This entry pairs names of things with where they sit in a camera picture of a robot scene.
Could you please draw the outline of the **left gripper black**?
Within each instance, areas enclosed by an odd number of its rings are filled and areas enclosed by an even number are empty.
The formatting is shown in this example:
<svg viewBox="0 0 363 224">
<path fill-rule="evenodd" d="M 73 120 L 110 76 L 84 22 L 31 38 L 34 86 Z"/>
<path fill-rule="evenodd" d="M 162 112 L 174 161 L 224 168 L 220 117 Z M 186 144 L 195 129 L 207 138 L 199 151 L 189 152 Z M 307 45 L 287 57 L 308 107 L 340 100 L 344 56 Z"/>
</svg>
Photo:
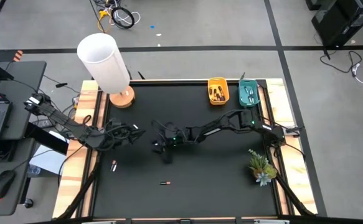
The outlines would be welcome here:
<svg viewBox="0 0 363 224">
<path fill-rule="evenodd" d="M 121 129 L 108 129 L 108 122 L 106 123 L 106 133 L 108 135 L 110 147 L 115 147 L 118 145 L 125 145 L 125 144 L 134 144 L 142 134 L 146 131 L 143 129 L 132 129 L 130 126 L 127 125 L 127 128 Z"/>
</svg>

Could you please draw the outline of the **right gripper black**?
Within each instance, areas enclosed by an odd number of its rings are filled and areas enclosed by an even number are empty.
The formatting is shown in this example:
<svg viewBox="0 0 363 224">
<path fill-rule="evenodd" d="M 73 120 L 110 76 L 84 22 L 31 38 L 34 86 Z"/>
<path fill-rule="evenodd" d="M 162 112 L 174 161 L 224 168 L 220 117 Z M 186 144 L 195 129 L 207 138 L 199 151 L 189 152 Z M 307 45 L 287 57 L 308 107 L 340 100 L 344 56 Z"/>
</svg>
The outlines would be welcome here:
<svg viewBox="0 0 363 224">
<path fill-rule="evenodd" d="M 164 146 L 164 148 L 162 148 L 162 160 L 168 164 L 171 164 L 173 162 L 173 155 L 172 149 L 169 146 L 185 144 L 187 139 L 182 130 L 176 126 L 162 127 L 161 138 L 161 145 Z"/>
</svg>

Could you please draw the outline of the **yellow plastic bin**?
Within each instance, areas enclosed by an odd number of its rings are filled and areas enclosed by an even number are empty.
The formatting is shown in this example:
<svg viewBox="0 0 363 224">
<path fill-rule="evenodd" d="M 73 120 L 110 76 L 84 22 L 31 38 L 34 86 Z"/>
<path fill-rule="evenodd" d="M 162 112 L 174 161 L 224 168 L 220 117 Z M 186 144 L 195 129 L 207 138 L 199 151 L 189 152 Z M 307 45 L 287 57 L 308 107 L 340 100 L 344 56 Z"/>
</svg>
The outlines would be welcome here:
<svg viewBox="0 0 363 224">
<path fill-rule="evenodd" d="M 214 101 L 214 89 L 217 89 L 217 97 L 221 96 L 219 93 L 219 89 L 218 86 L 221 86 L 224 92 L 224 101 Z M 212 97 L 209 96 L 209 88 L 213 89 L 213 95 Z M 217 106 L 217 105 L 224 105 L 226 104 L 226 102 L 228 102 L 229 98 L 230 98 L 230 94 L 229 94 L 229 87 L 227 84 L 227 80 L 225 78 L 222 77 L 218 77 L 218 78 L 210 78 L 208 79 L 207 82 L 207 92 L 208 92 L 208 96 L 209 96 L 209 101 L 212 105 Z"/>
</svg>

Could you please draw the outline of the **white shade wooden base lamp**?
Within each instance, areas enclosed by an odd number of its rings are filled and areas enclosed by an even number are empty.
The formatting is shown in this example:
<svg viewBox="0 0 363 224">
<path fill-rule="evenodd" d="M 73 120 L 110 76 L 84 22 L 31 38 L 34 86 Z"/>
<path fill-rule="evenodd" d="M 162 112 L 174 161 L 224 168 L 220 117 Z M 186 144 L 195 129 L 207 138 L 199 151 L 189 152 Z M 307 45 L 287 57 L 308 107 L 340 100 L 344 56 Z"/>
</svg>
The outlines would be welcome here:
<svg viewBox="0 0 363 224">
<path fill-rule="evenodd" d="M 117 108 L 131 106 L 135 92 L 116 40 L 104 33 L 91 34 L 80 41 L 77 56 L 101 90 Z"/>
</svg>

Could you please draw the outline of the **potted green succulent plant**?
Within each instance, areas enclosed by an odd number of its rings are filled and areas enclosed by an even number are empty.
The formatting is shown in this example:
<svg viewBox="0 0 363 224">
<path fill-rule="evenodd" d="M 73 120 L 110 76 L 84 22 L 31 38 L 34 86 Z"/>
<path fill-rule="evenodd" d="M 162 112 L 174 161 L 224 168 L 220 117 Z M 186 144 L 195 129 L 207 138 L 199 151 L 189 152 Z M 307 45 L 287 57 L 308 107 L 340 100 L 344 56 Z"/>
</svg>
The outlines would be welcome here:
<svg viewBox="0 0 363 224">
<path fill-rule="evenodd" d="M 277 176 L 278 171 L 265 156 L 252 149 L 249 149 L 248 152 L 251 154 L 248 167 L 252 170 L 256 183 L 259 183 L 260 187 L 266 186 Z"/>
</svg>

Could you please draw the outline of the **teal plastic bin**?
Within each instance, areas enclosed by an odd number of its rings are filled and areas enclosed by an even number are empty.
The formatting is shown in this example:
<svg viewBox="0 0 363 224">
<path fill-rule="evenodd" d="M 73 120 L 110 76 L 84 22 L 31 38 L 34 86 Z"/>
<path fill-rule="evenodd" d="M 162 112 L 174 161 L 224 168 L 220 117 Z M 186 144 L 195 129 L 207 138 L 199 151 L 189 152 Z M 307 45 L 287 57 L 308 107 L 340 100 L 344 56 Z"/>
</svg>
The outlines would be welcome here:
<svg viewBox="0 0 363 224">
<path fill-rule="evenodd" d="M 249 90 L 249 94 L 245 91 L 244 87 L 247 87 Z M 253 107 L 257 105 L 259 100 L 258 95 L 258 83 L 256 80 L 249 80 L 249 79 L 241 79 L 238 81 L 238 94 L 239 94 L 239 102 L 240 105 L 243 107 Z M 248 96 L 254 97 L 255 103 L 250 103 Z"/>
</svg>

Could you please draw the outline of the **black desk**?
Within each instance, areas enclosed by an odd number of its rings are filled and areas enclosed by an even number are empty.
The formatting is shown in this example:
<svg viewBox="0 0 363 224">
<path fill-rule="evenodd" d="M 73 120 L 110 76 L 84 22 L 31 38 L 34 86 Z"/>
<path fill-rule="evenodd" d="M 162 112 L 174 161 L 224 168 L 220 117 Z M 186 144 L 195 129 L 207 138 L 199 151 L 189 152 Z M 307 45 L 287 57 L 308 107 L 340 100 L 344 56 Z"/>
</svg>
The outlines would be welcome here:
<svg viewBox="0 0 363 224">
<path fill-rule="evenodd" d="M 0 173 L 12 169 L 16 173 L 7 194 L 0 199 L 0 216 L 12 215 L 21 203 L 27 178 L 27 160 L 36 144 L 35 139 L 25 136 L 30 113 L 24 109 L 24 102 L 40 87 L 46 65 L 43 61 L 12 63 L 7 71 L 14 80 L 0 83 L 0 92 L 12 102 L 9 127 L 3 132 L 4 140 L 12 146 L 12 159 L 0 162 Z"/>
</svg>

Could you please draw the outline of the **black computer mouse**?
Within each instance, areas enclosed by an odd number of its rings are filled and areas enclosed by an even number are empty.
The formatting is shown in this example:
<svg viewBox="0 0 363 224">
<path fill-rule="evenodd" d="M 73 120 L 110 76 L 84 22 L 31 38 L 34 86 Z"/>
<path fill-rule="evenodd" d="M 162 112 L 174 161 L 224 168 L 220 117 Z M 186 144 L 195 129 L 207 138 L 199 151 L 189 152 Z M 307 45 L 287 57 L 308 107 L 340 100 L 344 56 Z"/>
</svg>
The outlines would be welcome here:
<svg viewBox="0 0 363 224">
<path fill-rule="evenodd" d="M 7 194 L 15 177 L 16 172 L 14 170 L 5 170 L 0 173 L 0 199 L 2 199 Z"/>
</svg>

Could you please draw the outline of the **black computer tower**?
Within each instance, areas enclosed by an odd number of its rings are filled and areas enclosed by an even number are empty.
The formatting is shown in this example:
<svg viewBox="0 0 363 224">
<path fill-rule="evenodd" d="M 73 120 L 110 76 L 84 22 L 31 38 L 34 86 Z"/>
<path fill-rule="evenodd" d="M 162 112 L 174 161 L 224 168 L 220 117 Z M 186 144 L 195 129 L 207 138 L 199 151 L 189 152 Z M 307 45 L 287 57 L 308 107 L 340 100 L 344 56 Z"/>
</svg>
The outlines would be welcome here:
<svg viewBox="0 0 363 224">
<path fill-rule="evenodd" d="M 322 0 L 311 22 L 323 46 L 341 47 L 363 28 L 363 0 Z"/>
</svg>

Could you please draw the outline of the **black diagonal frame strut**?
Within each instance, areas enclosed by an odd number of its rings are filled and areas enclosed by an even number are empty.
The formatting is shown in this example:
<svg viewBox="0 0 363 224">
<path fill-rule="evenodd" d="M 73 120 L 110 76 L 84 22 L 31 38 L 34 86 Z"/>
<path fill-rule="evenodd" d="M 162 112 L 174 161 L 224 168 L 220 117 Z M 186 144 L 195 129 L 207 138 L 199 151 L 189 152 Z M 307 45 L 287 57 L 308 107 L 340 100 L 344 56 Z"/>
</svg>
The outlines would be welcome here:
<svg viewBox="0 0 363 224">
<path fill-rule="evenodd" d="M 87 190 L 89 189 L 89 187 L 91 186 L 91 184 L 96 180 L 96 178 L 97 178 L 97 172 L 98 172 L 97 170 L 98 170 L 99 164 L 100 164 L 100 156 L 97 156 L 95 165 L 93 167 L 92 172 L 88 176 L 88 179 L 81 186 L 81 188 L 78 191 L 78 193 L 76 194 L 75 198 L 72 200 L 72 203 L 65 209 L 65 211 L 63 212 L 63 214 L 61 214 L 59 217 L 57 217 L 58 220 L 60 220 L 60 219 L 68 219 L 68 218 L 70 218 L 72 216 L 72 214 L 74 213 L 74 211 L 79 206 L 80 202 L 84 199 L 85 194 L 86 194 Z"/>
<path fill-rule="evenodd" d="M 297 208 L 300 215 L 302 216 L 315 216 L 313 212 L 310 212 L 304 204 L 299 200 L 299 198 L 295 195 L 295 193 L 292 191 L 292 189 L 289 187 L 289 185 L 286 183 L 286 181 L 282 178 L 280 174 L 278 174 L 275 179 L 277 182 L 281 185 L 282 189 L 284 190 L 286 196 L 289 198 L 291 203 Z"/>
</svg>

